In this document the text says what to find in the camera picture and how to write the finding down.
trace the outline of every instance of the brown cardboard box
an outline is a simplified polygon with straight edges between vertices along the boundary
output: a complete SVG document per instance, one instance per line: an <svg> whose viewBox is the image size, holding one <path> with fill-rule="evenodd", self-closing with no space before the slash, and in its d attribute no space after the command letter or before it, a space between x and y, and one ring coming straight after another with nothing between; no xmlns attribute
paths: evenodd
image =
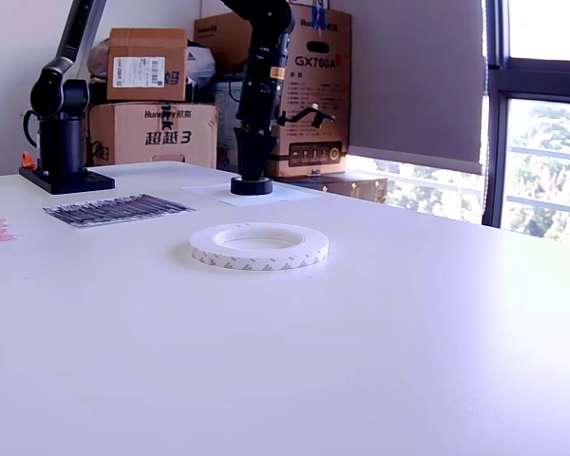
<svg viewBox="0 0 570 456"><path fill-rule="evenodd" d="M282 178L278 181L381 204L386 204L388 200L389 181L387 178L360 171L326 174L315 178Z"/></svg>
<svg viewBox="0 0 570 456"><path fill-rule="evenodd" d="M326 10L325 29L313 27L313 9L293 6L296 26L281 110L288 117L318 104L336 118L312 127L313 116L286 127L276 127L277 150L267 167L272 177L316 176L346 168L351 106L351 16ZM231 72L247 59L251 26L235 14L199 19L195 41L214 52L218 71Z"/></svg>
<svg viewBox="0 0 570 456"><path fill-rule="evenodd" d="M215 106L100 104L92 106L88 115L92 153L98 166L165 161L209 168L217 165Z"/></svg>
<svg viewBox="0 0 570 456"><path fill-rule="evenodd" d="M183 102L188 35L181 28L114 28L107 99Z"/></svg>

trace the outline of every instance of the barcode label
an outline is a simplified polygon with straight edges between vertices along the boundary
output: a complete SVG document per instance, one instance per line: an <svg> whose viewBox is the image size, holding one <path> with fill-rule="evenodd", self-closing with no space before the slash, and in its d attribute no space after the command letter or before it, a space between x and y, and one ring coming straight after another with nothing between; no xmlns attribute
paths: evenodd
<svg viewBox="0 0 570 456"><path fill-rule="evenodd" d="M164 57L115 57L113 86L164 87Z"/></svg>

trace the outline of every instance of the white wall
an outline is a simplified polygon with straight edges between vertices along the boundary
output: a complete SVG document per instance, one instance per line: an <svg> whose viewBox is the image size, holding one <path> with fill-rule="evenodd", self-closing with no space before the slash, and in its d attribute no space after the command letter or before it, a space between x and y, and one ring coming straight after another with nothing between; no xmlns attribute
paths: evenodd
<svg viewBox="0 0 570 456"><path fill-rule="evenodd" d="M221 0L202 0L202 10L200 11L202 17L217 16L226 12L232 11L221 3Z"/></svg>
<svg viewBox="0 0 570 456"><path fill-rule="evenodd" d="M0 1L0 175L16 173L22 151L31 148L21 126L29 92L57 50L70 6L68 0ZM199 17L200 0L108 0L98 40L113 27L185 28L192 35Z"/></svg>

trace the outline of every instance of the window frame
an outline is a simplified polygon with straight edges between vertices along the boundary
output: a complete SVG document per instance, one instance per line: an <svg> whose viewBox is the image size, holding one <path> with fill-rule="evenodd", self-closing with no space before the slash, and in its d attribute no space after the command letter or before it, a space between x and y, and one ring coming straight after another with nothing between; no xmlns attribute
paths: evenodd
<svg viewBox="0 0 570 456"><path fill-rule="evenodd" d="M489 95L487 192L483 225L501 228L509 102L570 104L570 62L512 58L508 0L485 0Z"/></svg>

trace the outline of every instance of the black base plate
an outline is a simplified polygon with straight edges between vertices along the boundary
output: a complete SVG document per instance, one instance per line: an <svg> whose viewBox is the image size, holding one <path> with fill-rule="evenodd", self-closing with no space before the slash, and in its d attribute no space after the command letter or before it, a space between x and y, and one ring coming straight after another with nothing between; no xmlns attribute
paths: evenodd
<svg viewBox="0 0 570 456"><path fill-rule="evenodd" d="M258 197L260 195L270 195L273 193L273 182L270 179L243 180L242 178L232 179L230 191L234 195L241 197Z"/></svg>
<svg viewBox="0 0 570 456"><path fill-rule="evenodd" d="M45 176L34 169L19 168L19 174L51 195L97 192L116 187L113 179L90 171Z"/></svg>

